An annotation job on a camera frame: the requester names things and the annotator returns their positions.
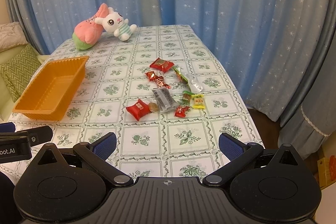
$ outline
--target white pillow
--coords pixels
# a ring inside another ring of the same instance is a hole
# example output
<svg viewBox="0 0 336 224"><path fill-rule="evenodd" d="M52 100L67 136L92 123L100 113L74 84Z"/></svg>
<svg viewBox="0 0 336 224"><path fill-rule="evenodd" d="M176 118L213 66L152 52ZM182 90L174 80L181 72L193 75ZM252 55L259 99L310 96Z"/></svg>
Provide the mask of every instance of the white pillow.
<svg viewBox="0 0 336 224"><path fill-rule="evenodd" d="M28 44L19 22L0 24L0 52Z"/></svg>

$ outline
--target wooden floor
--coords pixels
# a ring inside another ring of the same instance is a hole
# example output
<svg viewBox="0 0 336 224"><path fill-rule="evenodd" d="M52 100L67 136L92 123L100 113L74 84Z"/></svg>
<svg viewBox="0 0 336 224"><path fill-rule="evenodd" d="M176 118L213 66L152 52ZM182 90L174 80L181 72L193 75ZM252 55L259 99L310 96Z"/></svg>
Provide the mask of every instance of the wooden floor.
<svg viewBox="0 0 336 224"><path fill-rule="evenodd" d="M249 109L249 112L265 145L265 148L277 149L278 137L280 132L280 120L277 122L273 122L265 114L254 109ZM311 170L313 174L316 174L318 172L318 159L319 157L317 153L313 153L307 159L305 159L307 167Z"/></svg>

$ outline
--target black snack in clear wrapper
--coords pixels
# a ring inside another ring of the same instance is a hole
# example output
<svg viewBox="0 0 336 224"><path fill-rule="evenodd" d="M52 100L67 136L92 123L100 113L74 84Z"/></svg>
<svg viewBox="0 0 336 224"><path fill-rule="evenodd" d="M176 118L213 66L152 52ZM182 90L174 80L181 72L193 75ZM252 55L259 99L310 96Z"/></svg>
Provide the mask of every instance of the black snack in clear wrapper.
<svg viewBox="0 0 336 224"><path fill-rule="evenodd" d="M170 95L169 90L166 87L153 89L153 95L159 106L160 112L167 112L175 110L179 105Z"/></svg>

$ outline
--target pillow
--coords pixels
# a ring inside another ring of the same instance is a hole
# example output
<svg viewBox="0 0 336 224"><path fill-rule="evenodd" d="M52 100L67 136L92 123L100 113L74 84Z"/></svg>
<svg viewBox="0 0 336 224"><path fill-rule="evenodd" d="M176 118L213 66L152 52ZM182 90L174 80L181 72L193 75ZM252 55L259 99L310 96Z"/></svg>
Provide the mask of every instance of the pillow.
<svg viewBox="0 0 336 224"><path fill-rule="evenodd" d="M19 22L0 24L0 52L28 44Z"/></svg>
<svg viewBox="0 0 336 224"><path fill-rule="evenodd" d="M21 96L31 77L40 66L41 63L30 44L25 46L12 59L0 65L0 74L6 83L13 102Z"/></svg>

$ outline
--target triangular hole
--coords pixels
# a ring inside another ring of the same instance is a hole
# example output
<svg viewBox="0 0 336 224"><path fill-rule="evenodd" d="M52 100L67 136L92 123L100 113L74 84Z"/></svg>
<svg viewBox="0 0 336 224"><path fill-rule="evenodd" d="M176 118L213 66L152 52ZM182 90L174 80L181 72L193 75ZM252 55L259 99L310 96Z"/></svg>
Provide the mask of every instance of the triangular hole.
<svg viewBox="0 0 336 224"><path fill-rule="evenodd" d="M43 165L43 164L53 164L57 162L54 153L51 150L46 150L40 159L38 165Z"/></svg>
<svg viewBox="0 0 336 224"><path fill-rule="evenodd" d="M289 164L289 165L298 165L292 152L289 150L286 150L284 154L281 157L280 160L281 164Z"/></svg>

